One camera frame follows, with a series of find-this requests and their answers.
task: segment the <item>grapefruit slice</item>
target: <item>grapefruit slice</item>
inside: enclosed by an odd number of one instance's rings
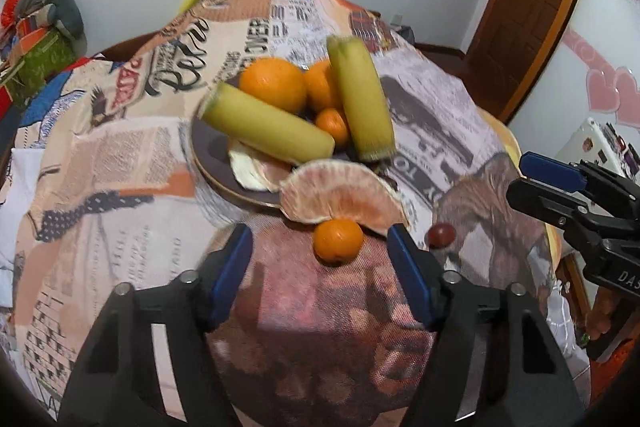
[[[391,225],[407,225],[398,194],[364,165],[344,160],[296,169],[280,186],[280,209],[299,223],[351,219],[385,236]]]
[[[291,174],[291,165],[236,140],[229,140],[228,154],[236,181],[247,190],[278,192]]]

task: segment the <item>wooden floor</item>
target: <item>wooden floor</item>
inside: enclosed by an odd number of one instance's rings
[[[492,100],[490,90],[482,86],[481,79],[474,74],[464,59],[440,52],[422,52],[422,54],[447,73],[460,78],[476,105],[494,115],[495,118],[500,116],[497,101]]]

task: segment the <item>green cylindrical fruit piece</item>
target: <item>green cylindrical fruit piece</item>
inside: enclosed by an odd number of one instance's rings
[[[334,155],[329,133],[224,82],[213,87],[198,116],[227,136],[292,165]]]
[[[357,37],[330,36],[326,48],[358,157],[372,162],[393,156],[394,127],[365,43]]]

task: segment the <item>screw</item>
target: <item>screw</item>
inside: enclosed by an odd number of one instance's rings
[[[196,282],[198,280],[198,272],[196,270],[185,270],[180,274],[180,281],[185,284],[191,284],[192,282]]]
[[[518,297],[522,297],[525,293],[527,293],[527,289],[519,282],[514,282],[511,285],[511,292]]]
[[[462,281],[462,275],[460,275],[455,270],[447,270],[442,274],[442,278],[449,284],[457,284]]]
[[[133,285],[130,282],[121,282],[114,288],[114,291],[116,292],[116,295],[122,296],[129,293],[130,289],[132,288]]]

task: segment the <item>heart wall sticker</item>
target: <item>heart wall sticker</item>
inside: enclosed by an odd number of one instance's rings
[[[620,107],[620,95],[615,84],[607,84],[604,73],[589,70],[587,73],[587,96],[589,110],[596,112],[615,112]]]
[[[616,121],[640,129],[640,92],[631,71],[626,68],[616,70],[616,89],[620,94]]]

